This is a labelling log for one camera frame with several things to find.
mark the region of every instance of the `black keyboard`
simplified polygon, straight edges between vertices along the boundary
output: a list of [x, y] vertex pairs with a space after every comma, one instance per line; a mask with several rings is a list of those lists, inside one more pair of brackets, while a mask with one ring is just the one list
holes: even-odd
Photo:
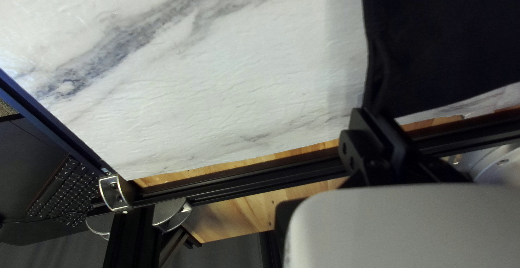
[[87, 217], [90, 202], [99, 197], [98, 178], [80, 162], [68, 159], [54, 181], [31, 206], [27, 216], [36, 219], [55, 218], [75, 227]]

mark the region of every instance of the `keyboard key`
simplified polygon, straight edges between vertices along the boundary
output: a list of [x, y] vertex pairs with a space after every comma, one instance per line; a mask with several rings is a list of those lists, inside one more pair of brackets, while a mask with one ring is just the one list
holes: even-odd
[[61, 171], [58, 173], [68, 177], [69, 175], [72, 174], [72, 170], [73, 170], [73, 168], [71, 168], [71, 167], [62, 167]]
[[74, 165], [65, 164], [61, 169], [71, 172], [74, 170]]
[[67, 161], [67, 164], [70, 164], [72, 166], [78, 166], [79, 165], [79, 162], [75, 161], [74, 159], [72, 158], [69, 158], [69, 160]]
[[75, 184], [78, 180], [80, 180], [81, 177], [79, 176], [70, 176], [67, 181], [71, 184]]
[[66, 181], [63, 183], [63, 185], [62, 185], [62, 187], [66, 187], [66, 188], [68, 188], [68, 189], [71, 189], [73, 186], [74, 186], [74, 184], [71, 183], [71, 182], [69, 182], [68, 180], [66, 180]]
[[97, 178], [97, 173], [95, 171], [87, 171], [83, 177], [85, 178], [90, 178], [90, 179], [95, 179]]
[[58, 203], [59, 203], [59, 202], [49, 202], [49, 203], [47, 203], [47, 205], [48, 205], [50, 208], [54, 209], [54, 207], [56, 207], [56, 205], [58, 205]]

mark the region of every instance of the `desk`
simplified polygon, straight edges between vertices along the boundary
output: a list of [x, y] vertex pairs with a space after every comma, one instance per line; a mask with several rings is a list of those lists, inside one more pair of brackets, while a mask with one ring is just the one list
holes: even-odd
[[[405, 131], [413, 131], [420, 128], [431, 127], [444, 123], [461, 120], [462, 116], [433, 118], [412, 124], [403, 125]], [[249, 167], [261, 167], [261, 164], [269, 163], [283, 165], [290, 163], [290, 159], [307, 160], [311, 158], [325, 157], [336, 152], [338, 140], [326, 141], [298, 149], [270, 154], [267, 156], [221, 163], [201, 167], [199, 169], [155, 175], [135, 179], [142, 188], [166, 184], [193, 181], [198, 177], [218, 175], [219, 173], [232, 172], [233, 170], [252, 170]], [[279, 202], [290, 199], [309, 197], [319, 192], [336, 189], [347, 178], [336, 178], [287, 189], [275, 190], [256, 195], [196, 206], [192, 215], [184, 223], [184, 227], [201, 243], [236, 237], [251, 233], [269, 231], [274, 228], [275, 207]]]

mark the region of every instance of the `marble pattern surface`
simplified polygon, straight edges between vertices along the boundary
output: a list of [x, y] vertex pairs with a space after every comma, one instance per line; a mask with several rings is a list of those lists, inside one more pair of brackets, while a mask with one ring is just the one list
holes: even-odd
[[[0, 67], [126, 179], [331, 140], [360, 105], [361, 0], [1, 0], [0, 12]], [[400, 122], [515, 103], [509, 88]]]

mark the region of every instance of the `bolt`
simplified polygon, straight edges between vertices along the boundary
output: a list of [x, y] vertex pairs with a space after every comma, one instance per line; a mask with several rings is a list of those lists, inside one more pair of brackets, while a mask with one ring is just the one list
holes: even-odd
[[384, 159], [370, 159], [368, 160], [367, 167], [371, 169], [386, 169], [387, 163]]

